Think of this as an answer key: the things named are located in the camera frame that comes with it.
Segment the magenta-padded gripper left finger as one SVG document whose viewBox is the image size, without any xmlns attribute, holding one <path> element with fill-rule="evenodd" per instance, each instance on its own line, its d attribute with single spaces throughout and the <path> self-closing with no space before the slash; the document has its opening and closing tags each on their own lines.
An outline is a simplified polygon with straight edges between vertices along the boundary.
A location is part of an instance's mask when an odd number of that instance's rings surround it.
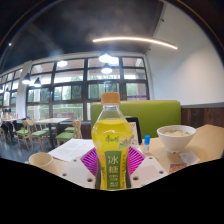
<svg viewBox="0 0 224 224">
<path fill-rule="evenodd" d="M 100 188 L 100 169 L 95 149 L 72 159 L 60 176 L 72 183 L 89 189 Z"/>
</svg>

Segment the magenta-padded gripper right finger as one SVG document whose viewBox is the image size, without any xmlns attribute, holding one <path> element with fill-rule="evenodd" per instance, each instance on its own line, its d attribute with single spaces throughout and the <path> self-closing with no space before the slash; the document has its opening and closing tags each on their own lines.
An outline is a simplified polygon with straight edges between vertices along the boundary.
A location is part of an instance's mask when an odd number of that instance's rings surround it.
<svg viewBox="0 0 224 224">
<path fill-rule="evenodd" d="M 126 173 L 128 188 L 140 188 L 167 175 L 154 156 L 145 156 L 138 148 L 130 147 Z"/>
</svg>

